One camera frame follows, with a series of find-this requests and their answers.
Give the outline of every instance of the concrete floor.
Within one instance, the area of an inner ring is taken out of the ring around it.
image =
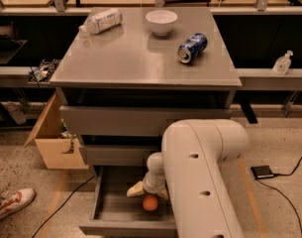
[[[251,166],[270,165],[275,173],[289,173],[302,156],[302,116],[270,114],[258,112],[258,123],[250,124],[240,110],[234,110],[233,119],[247,129],[251,146],[239,160],[223,163],[220,169],[246,238],[300,238],[299,223],[288,201],[252,177]],[[0,186],[4,192],[21,187],[37,192],[28,207],[0,222],[0,238],[32,237],[72,191],[92,177],[86,170],[48,170],[34,143],[23,147],[29,133],[0,130]],[[293,202],[302,223],[302,163],[292,177],[263,182]],[[91,180],[76,192],[36,237],[97,237],[84,235],[78,227],[90,217],[94,187]]]

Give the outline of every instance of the cardboard box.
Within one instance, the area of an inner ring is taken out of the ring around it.
[[[78,139],[73,139],[71,143],[71,139],[60,138],[63,128],[60,106],[61,101],[55,93],[49,99],[24,147],[35,140],[48,169],[88,169],[78,150]]]

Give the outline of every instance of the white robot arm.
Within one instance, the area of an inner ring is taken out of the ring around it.
[[[179,238],[242,238],[243,232],[218,162],[235,160],[249,145],[246,130],[231,120],[183,120],[170,125],[161,153],[128,196],[165,196],[165,181]]]

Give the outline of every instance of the shoe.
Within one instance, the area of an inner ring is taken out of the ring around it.
[[[0,220],[6,216],[23,209],[33,201],[36,193],[32,188],[23,188],[14,192],[10,198],[4,199],[0,203]]]

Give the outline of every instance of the plastic bottle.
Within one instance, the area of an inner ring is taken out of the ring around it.
[[[293,56],[292,51],[287,51],[285,56],[277,59],[275,65],[272,68],[273,72],[279,75],[284,75],[291,65],[290,56]]]
[[[85,24],[79,27],[79,34],[81,36],[85,36],[88,33],[97,35],[121,24],[122,18],[122,13],[118,8],[98,13],[88,18]]]
[[[13,102],[9,101],[7,105],[7,109],[9,114],[12,116],[13,120],[18,124],[22,125],[26,122],[25,115],[20,109],[20,106],[14,104]]]

